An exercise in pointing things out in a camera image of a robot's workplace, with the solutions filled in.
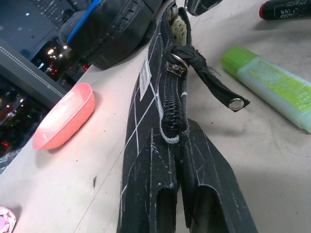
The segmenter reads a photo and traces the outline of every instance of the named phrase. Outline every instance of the white table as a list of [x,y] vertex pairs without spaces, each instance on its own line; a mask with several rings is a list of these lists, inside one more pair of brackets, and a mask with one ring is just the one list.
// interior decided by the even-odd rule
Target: white table
[[[188,117],[231,164],[260,233],[309,233],[311,136],[220,65],[224,51],[237,44],[311,80],[310,19],[265,22],[258,16],[263,2],[224,0],[201,17],[190,17],[193,45],[220,80],[251,104],[232,113],[190,71]],[[142,48],[106,71],[91,67],[80,80],[95,93],[89,121],[56,150],[34,151],[30,140],[0,175],[0,205],[17,214],[16,233],[116,231],[127,116],[145,53]],[[186,233],[180,203],[176,232]]]

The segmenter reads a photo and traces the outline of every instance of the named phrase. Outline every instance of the green highlighter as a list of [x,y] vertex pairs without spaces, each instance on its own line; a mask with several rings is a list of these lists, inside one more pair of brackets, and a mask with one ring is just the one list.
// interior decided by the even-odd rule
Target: green highlighter
[[234,46],[221,58],[224,69],[295,125],[311,133],[311,83]]

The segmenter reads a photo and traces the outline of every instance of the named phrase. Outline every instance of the tag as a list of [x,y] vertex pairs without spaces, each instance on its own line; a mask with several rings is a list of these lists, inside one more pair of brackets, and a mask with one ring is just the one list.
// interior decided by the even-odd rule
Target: tag
[[148,52],[147,52],[145,59],[141,66],[140,73],[139,73],[140,101],[142,100],[142,98],[147,92],[150,80],[151,80],[151,72],[150,72]]

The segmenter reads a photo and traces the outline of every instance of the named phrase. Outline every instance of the pink object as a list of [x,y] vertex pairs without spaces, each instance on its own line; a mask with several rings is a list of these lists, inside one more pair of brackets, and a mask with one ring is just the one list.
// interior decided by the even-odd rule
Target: pink object
[[92,88],[87,83],[74,86],[49,112],[37,128],[36,150],[50,150],[67,142],[91,116],[95,107]]
[[16,223],[16,217],[12,211],[0,206],[0,233],[11,233]]

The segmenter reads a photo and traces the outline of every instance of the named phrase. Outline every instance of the metal ring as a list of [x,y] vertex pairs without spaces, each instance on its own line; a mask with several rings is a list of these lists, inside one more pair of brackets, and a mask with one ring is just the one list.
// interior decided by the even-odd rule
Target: metal ring
[[173,53],[171,53],[171,55],[173,58],[175,58],[177,61],[179,61],[179,63],[181,63],[186,68],[186,71],[189,70],[188,64],[183,59],[181,59],[180,57],[178,57],[177,55],[175,55]]

